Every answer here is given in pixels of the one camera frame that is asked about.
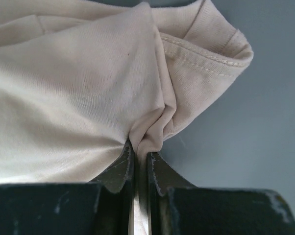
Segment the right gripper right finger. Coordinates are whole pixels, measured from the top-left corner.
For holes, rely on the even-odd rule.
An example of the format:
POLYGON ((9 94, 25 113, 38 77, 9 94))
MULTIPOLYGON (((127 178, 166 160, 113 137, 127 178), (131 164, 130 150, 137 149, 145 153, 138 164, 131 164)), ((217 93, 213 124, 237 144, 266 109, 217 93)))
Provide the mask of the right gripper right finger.
POLYGON ((159 153, 147 155, 152 235, 295 235, 295 218, 275 191, 199 188, 159 153))

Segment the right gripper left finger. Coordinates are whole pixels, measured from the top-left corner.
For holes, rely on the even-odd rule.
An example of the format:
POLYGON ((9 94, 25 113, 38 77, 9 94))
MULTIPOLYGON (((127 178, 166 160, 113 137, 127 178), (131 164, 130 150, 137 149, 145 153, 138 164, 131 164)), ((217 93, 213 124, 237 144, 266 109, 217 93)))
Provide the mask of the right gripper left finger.
POLYGON ((0 235, 133 234, 134 151, 88 183, 0 185, 0 235))

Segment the beige t-shirt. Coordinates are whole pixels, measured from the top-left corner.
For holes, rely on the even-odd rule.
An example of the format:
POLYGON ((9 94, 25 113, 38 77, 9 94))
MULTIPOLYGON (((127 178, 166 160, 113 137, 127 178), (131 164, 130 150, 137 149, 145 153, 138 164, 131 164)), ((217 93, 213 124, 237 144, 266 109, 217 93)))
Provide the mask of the beige t-shirt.
POLYGON ((143 163, 252 58, 209 0, 0 0, 0 184, 89 181, 126 140, 143 163))

